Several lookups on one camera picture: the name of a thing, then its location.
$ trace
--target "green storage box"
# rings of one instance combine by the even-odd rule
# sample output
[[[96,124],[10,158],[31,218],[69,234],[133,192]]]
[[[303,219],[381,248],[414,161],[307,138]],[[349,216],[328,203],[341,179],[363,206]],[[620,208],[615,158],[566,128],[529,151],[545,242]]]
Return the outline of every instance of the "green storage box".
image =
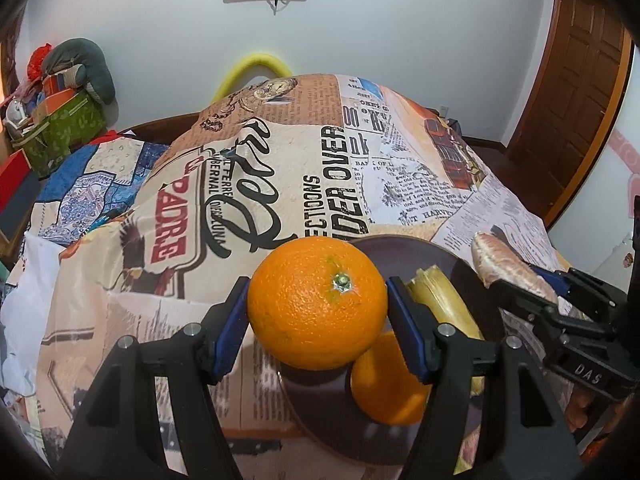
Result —
[[[102,110],[84,90],[79,91],[34,130],[12,140],[14,150],[22,148],[31,167],[44,178],[55,171],[65,157],[88,143],[106,126]]]

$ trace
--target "metal pin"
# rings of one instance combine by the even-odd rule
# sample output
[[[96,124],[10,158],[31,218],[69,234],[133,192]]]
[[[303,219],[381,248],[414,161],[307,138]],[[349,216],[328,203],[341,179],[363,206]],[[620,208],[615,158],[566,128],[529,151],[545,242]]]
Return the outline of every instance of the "metal pin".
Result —
[[[131,345],[133,345],[133,336],[131,335],[124,335],[118,339],[118,346],[123,350],[126,350]]]
[[[507,339],[505,339],[504,341],[505,343],[507,343],[507,346],[509,348],[513,348],[514,350],[517,350],[522,346],[522,341],[520,340],[520,338],[514,335],[507,336]]]
[[[444,337],[451,337],[456,333],[456,327],[449,323],[443,323],[438,325],[438,332],[440,332]]]
[[[186,335],[196,335],[200,330],[202,330],[202,327],[199,323],[189,323],[182,329]]]

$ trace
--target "floor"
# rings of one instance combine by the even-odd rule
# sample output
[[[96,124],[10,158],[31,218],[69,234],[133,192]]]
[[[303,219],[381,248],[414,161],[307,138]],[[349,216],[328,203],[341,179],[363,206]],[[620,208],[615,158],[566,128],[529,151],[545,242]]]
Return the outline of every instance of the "floor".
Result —
[[[551,203],[545,187],[541,186],[540,181],[535,177],[536,172],[515,164],[494,148],[485,146],[473,146],[472,148],[529,211],[544,218]]]

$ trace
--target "door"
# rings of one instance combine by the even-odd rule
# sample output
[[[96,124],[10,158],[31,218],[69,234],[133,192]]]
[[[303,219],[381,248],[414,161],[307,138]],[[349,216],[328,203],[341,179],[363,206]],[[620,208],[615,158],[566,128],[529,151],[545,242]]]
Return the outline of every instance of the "door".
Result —
[[[537,200],[525,206],[547,226],[606,141],[630,53],[628,32],[602,0],[555,0],[540,72],[507,151],[535,179]]]

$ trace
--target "round plate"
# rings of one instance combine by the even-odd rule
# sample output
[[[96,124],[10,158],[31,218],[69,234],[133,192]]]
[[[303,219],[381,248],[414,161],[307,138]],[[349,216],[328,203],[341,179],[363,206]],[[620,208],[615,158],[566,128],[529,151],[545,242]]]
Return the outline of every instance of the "round plate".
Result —
[[[462,297],[484,338],[504,337],[502,317],[484,285],[466,262],[434,244],[406,236],[381,235],[355,240],[386,280],[407,282],[417,269],[440,267]],[[386,426],[369,418],[351,396],[351,365],[324,372],[280,364],[280,384],[302,428],[341,456],[373,465],[402,465],[420,424]],[[481,411],[470,405],[465,434],[480,424]]]

